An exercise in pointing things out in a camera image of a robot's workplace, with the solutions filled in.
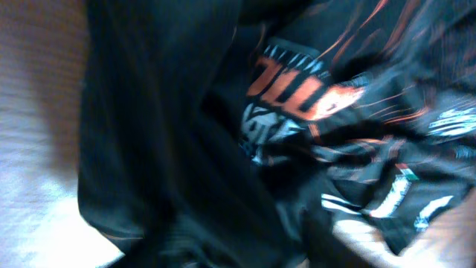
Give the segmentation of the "black patterned cycling jersey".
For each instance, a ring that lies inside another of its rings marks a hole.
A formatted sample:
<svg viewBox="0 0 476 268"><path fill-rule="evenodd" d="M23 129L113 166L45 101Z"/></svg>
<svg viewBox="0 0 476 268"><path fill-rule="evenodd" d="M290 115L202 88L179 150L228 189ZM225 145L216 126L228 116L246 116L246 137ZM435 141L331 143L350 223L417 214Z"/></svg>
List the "black patterned cycling jersey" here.
<svg viewBox="0 0 476 268"><path fill-rule="evenodd" d="M333 234L372 226L394 254L475 192L473 1L193 1L215 61L254 61L252 78L217 75L216 182L272 214L237 240L245 256L203 245L189 267L366 267Z"/></svg>

